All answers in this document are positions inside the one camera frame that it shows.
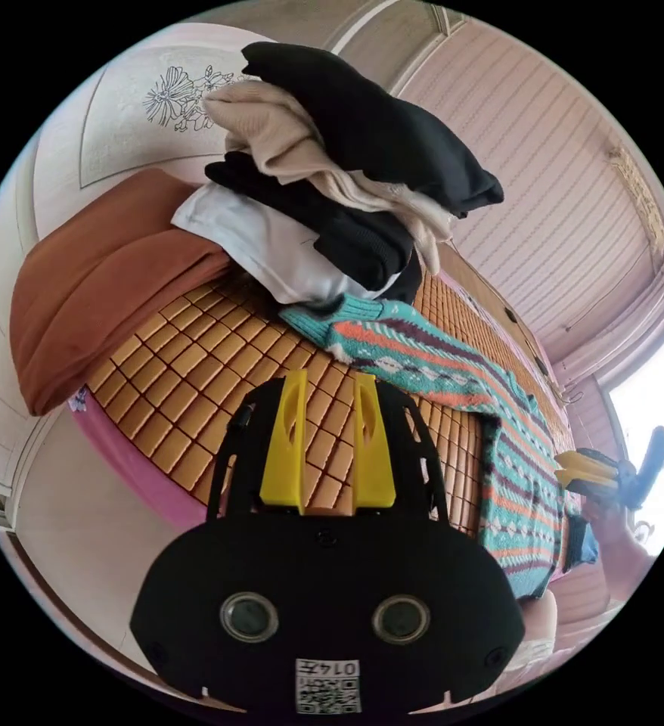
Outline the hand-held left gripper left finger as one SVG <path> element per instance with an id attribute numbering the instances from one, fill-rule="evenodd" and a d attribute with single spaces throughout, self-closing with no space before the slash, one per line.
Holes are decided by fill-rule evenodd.
<path id="1" fill-rule="evenodd" d="M 264 505 L 303 509 L 307 373 L 289 372 L 279 395 L 259 496 Z"/>

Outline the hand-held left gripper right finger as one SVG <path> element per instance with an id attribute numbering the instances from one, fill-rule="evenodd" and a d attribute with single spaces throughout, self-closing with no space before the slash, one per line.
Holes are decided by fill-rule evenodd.
<path id="1" fill-rule="evenodd" d="M 362 372 L 353 380 L 352 506 L 390 508 L 396 489 L 377 380 Z"/>

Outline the person's right hand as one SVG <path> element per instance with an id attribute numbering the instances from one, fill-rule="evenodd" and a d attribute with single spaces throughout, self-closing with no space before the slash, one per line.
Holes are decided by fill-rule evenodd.
<path id="1" fill-rule="evenodd" d="M 601 503 L 586 498 L 582 504 L 582 515 L 589 522 L 594 537 L 601 548 L 632 541 L 628 509 L 618 503 Z"/>

